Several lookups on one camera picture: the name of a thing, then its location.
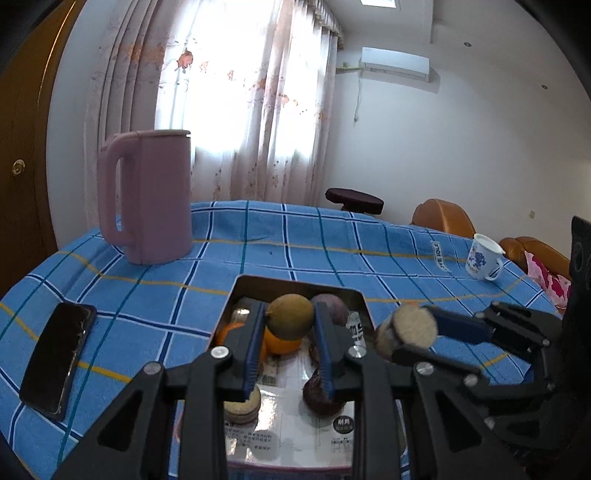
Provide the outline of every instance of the door lock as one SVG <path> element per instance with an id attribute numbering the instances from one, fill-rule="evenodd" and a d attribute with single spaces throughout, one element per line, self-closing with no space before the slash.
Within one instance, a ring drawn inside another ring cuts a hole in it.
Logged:
<path id="1" fill-rule="evenodd" d="M 12 175 L 14 177 L 18 177 L 24 171 L 25 161 L 19 158 L 15 163 L 12 164 Z"/>

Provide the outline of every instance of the ceiling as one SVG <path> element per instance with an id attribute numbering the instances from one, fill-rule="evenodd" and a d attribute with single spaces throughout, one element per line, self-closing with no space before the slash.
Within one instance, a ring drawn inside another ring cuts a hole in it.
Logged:
<path id="1" fill-rule="evenodd" d="M 346 36 L 424 45 L 449 43 L 450 38 L 460 46 L 467 41 L 475 52 L 496 52 L 547 81 L 564 74 L 566 56 L 591 96 L 588 0 L 396 0 L 397 8 L 369 7 L 361 0 L 325 1 Z"/>
<path id="2" fill-rule="evenodd" d="M 431 38 L 433 0 L 396 0 L 396 8 L 370 7 L 361 0 L 325 1 L 346 35 L 391 35 L 418 43 Z"/>

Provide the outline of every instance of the pink cushion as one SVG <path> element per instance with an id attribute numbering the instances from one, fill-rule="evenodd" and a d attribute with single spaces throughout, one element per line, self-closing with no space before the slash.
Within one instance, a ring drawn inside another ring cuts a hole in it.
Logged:
<path id="1" fill-rule="evenodd" d="M 550 301 L 559 309 L 565 309 L 570 295 L 570 281 L 562 275 L 552 275 L 535 255 L 525 252 L 527 274 L 545 291 Z"/>

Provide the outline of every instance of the blue plaid tablecloth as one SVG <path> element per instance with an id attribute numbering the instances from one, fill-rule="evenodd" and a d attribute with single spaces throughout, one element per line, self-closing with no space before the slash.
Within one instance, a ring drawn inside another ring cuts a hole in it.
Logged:
<path id="1" fill-rule="evenodd" d="M 262 202 L 196 203 L 192 216 L 194 245 L 181 260 L 132 265 L 91 231 L 44 261 L 0 302 L 0 430 L 37 478 L 51 476 L 146 362 L 172 367 L 202 353 L 241 274 L 357 289 L 376 326 L 409 302 L 472 314 L 497 299 L 556 312 L 510 261 L 494 282 L 470 278 L 466 238 L 356 213 Z M 95 305 L 98 318 L 66 418 L 52 421 L 25 407 L 18 391 L 38 336 L 64 300 Z M 492 382 L 519 383 L 528 368 L 488 344 L 440 337 L 433 350 L 480 365 Z"/>

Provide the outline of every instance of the kettle handle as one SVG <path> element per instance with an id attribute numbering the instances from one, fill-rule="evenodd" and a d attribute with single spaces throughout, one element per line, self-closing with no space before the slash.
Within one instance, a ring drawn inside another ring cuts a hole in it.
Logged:
<path id="1" fill-rule="evenodd" d="M 134 239 L 129 232 L 119 230 L 115 208 L 115 173 L 120 158 L 134 160 L 139 151 L 137 132 L 120 134 L 101 148 L 97 159 L 98 204 L 100 232 L 112 245 L 125 247 Z"/>

